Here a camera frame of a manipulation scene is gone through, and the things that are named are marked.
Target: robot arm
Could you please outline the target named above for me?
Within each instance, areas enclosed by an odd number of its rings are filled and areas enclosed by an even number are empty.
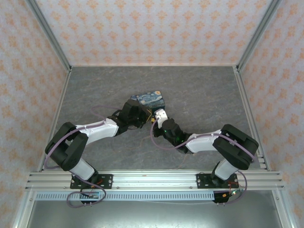
[[[54,145],[69,132],[81,129],[60,143],[50,158],[64,171],[70,171],[90,183],[97,183],[98,172],[81,158],[85,146],[106,137],[118,136],[126,132],[129,126],[142,128],[150,116],[151,112],[145,106],[138,101],[128,100],[122,110],[119,110],[119,115],[113,114],[105,121],[88,125],[64,123],[47,145],[45,153],[48,154]]]
[[[253,138],[230,124],[226,124],[222,129],[212,133],[191,134],[183,132],[163,109],[155,112],[155,118],[157,124],[153,128],[154,136],[163,136],[174,146],[187,142],[177,149],[181,153],[218,151],[223,155],[225,159],[216,165],[211,175],[211,181],[218,187],[236,171],[247,170],[258,149],[258,143]],[[248,150],[252,156],[237,147],[234,142]]]

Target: wall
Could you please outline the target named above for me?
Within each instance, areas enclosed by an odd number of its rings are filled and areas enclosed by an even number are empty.
[[[263,147],[304,223],[304,2],[283,0],[241,72]]]
[[[11,227],[48,139],[66,70],[24,0],[0,1],[0,227]]]
[[[38,0],[71,65],[237,64],[271,0]]]

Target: mounting plate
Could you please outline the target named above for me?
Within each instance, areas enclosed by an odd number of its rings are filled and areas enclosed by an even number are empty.
[[[112,174],[99,174],[97,177],[98,180],[102,180],[99,186],[104,189],[111,189],[113,183],[113,175]],[[72,176],[70,189],[91,189],[91,185],[83,183],[77,177]]]
[[[196,184],[198,186],[198,189],[218,189],[215,184],[213,184],[211,180],[211,173],[199,173],[196,174]],[[238,188],[238,176],[236,174],[232,174],[228,180],[222,185],[223,189],[229,189],[229,182],[232,182],[231,188],[237,189]]]

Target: floral wallpaper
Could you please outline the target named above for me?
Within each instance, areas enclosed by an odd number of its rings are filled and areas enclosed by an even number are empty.
[[[24,0],[0,1],[0,227],[42,156],[66,70]]]
[[[304,1],[282,1],[241,74],[271,168],[284,172],[304,224]]]
[[[235,65],[271,0],[38,0],[73,66]]]

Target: small box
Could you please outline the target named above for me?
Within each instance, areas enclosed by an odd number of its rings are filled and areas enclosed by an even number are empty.
[[[159,109],[165,109],[165,101],[160,91],[149,92],[145,94],[132,95],[132,100],[138,100],[139,103],[146,106],[154,114]]]

